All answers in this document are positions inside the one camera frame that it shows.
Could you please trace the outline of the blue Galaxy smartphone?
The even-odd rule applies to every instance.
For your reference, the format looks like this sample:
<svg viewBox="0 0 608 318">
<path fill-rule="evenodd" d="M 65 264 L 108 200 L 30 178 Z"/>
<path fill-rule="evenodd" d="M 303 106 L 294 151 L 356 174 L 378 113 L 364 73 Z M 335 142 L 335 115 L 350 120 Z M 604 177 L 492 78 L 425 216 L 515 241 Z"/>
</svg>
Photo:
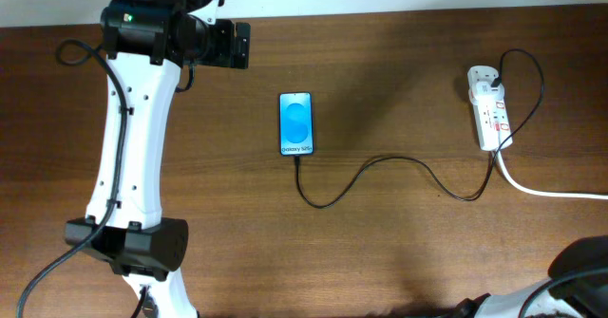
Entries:
<svg viewBox="0 0 608 318">
<path fill-rule="evenodd" d="M 314 152 L 312 96 L 309 92 L 279 95 L 279 152 L 282 156 Z"/>
</svg>

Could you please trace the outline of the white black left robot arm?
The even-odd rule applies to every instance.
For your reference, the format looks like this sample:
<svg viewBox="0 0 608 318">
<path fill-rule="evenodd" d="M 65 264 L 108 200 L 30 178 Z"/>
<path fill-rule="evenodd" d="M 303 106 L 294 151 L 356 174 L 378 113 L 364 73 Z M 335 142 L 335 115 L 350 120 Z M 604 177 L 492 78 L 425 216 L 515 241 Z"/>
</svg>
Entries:
<svg viewBox="0 0 608 318">
<path fill-rule="evenodd" d="M 101 15 L 102 157 L 85 215 L 69 220 L 65 239 L 120 275 L 148 317 L 197 315 L 181 275 L 188 225 L 162 213 L 162 150 L 182 75 L 199 65 L 248 65 L 251 28 L 218 18 L 224 1 L 112 0 Z"/>
</svg>

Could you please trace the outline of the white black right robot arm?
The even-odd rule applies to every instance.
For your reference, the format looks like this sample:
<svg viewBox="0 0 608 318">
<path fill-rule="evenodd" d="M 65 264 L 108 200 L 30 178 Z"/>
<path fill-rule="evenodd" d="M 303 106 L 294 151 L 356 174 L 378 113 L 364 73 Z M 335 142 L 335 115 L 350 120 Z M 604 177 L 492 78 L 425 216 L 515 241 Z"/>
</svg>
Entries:
<svg viewBox="0 0 608 318">
<path fill-rule="evenodd" d="M 584 237 L 560 252 L 548 278 L 506 295 L 465 299 L 448 317 L 607 318 L 607 237 Z"/>
</svg>

